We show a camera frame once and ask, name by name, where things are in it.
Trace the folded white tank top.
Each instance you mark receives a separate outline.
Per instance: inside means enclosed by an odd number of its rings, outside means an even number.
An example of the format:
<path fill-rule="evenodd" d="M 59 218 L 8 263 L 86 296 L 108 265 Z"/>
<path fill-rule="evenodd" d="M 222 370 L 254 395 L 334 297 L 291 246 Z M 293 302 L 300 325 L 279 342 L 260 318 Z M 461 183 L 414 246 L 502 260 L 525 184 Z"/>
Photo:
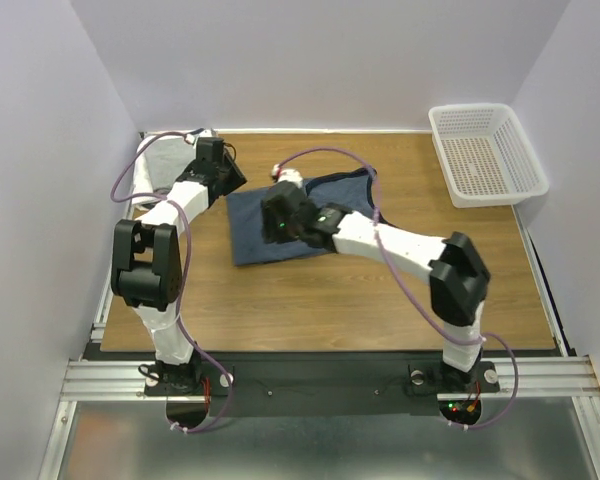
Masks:
<path fill-rule="evenodd" d="M 155 187 L 151 180 L 147 155 L 142 153 L 135 161 L 133 167 L 133 189 L 132 205 L 140 211 L 148 211 L 153 208 L 157 199 L 151 196 L 141 196 L 141 193 L 154 193 Z"/>

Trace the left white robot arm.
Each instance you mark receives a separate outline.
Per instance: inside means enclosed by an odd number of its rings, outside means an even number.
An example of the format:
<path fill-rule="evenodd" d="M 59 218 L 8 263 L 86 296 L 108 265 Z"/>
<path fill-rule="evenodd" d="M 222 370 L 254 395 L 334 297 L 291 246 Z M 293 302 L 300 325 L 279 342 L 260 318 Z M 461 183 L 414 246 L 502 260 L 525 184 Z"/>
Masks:
<path fill-rule="evenodd" d="M 141 319 L 153 342 L 155 362 L 140 367 L 152 387 L 188 395 L 206 387 L 201 354 L 187 333 L 181 302 L 192 255 L 190 223 L 214 202 L 245 184 L 223 138 L 197 130 L 181 134 L 194 158 L 165 194 L 129 193 L 115 203 L 151 199 L 153 207 L 136 219 L 116 223 L 111 290 Z"/>

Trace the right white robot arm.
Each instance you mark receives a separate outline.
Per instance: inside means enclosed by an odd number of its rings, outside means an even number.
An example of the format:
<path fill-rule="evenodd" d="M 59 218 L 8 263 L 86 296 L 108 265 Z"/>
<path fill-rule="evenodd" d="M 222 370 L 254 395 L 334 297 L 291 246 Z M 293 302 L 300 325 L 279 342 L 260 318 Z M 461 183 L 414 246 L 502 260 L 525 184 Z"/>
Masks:
<path fill-rule="evenodd" d="M 298 185 L 275 183 L 260 202 L 267 243 L 301 241 L 384 263 L 408 300 L 443 337 L 440 378 L 452 390 L 476 381 L 491 274 L 471 239 L 426 236 L 382 224 L 348 207 L 316 205 Z"/>

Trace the folded grey tank top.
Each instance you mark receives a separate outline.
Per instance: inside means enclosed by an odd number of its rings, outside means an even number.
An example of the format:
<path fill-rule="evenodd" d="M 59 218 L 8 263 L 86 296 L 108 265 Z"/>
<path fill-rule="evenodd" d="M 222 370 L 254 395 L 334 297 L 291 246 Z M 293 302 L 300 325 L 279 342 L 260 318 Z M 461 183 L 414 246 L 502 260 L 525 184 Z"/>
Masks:
<path fill-rule="evenodd" d="M 192 145 L 179 138 L 156 141 L 144 153 L 151 185 L 155 191 L 167 191 L 194 159 Z"/>

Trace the white plastic basket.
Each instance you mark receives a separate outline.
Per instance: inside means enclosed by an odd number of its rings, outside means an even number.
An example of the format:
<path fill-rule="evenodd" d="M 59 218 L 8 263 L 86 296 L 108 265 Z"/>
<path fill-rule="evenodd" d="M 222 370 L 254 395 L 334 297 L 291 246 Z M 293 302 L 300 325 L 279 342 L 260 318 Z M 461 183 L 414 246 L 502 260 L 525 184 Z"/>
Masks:
<path fill-rule="evenodd" d="M 436 106 L 432 142 L 457 208 L 514 206 L 549 182 L 514 110 L 502 103 Z"/>

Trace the aluminium frame rail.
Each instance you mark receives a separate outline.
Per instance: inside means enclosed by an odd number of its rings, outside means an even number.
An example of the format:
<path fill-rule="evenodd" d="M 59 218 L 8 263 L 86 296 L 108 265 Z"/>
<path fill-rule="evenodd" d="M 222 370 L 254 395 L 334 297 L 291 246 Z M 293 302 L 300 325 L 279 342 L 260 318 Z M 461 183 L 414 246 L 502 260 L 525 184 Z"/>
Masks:
<path fill-rule="evenodd" d="M 66 402 L 165 401 L 145 394 L 142 361 L 71 361 L 65 371 L 60 399 Z"/>

